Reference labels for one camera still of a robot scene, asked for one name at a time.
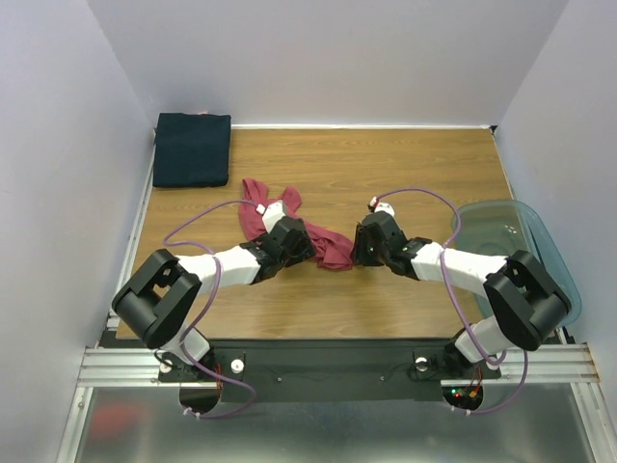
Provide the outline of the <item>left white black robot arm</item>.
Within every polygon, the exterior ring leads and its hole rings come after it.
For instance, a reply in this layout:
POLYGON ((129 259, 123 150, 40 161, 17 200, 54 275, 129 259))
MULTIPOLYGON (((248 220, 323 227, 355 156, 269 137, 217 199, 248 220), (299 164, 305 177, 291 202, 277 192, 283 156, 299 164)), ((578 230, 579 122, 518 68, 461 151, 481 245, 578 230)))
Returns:
POLYGON ((202 380, 213 372, 215 358, 205 336, 186 321, 197 297, 222 287, 261 283, 315 256, 304 222, 283 217, 269 232, 216 254, 153 252, 111 307, 147 348, 175 355, 184 372, 202 380))

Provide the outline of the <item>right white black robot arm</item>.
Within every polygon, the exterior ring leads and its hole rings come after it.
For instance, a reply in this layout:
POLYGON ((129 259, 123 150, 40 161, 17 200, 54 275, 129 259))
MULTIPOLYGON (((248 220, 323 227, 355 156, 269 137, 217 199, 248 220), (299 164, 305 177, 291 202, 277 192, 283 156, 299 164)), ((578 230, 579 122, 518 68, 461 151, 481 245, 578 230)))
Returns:
POLYGON ((500 257, 446 249, 427 238, 407 237, 385 211, 357 224, 353 260, 415 281, 443 283, 449 295, 457 287, 488 302, 492 314, 475 324, 465 321, 446 345, 443 364, 455 376, 481 362, 494 365, 512 347, 537 350, 572 310, 567 294, 527 251, 500 257))

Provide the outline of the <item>red tank top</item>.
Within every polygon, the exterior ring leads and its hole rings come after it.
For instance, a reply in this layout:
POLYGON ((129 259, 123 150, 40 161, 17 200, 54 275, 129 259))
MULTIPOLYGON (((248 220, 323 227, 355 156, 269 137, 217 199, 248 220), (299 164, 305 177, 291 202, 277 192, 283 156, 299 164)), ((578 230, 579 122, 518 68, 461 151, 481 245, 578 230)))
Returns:
MULTIPOLYGON (((299 218, 298 210, 302 205, 302 197, 293 186, 286 186, 277 198, 270 196, 266 183, 245 177, 241 182, 242 199, 254 204, 270 205, 282 201, 292 218, 299 218)), ((260 214, 248 204, 238 206, 238 217, 242 232, 248 240, 257 238, 265 233, 260 214)), ((305 222, 308 235, 316 250, 313 260, 319 268, 332 271, 351 270, 354 263, 352 251, 354 243, 341 233, 305 222)))

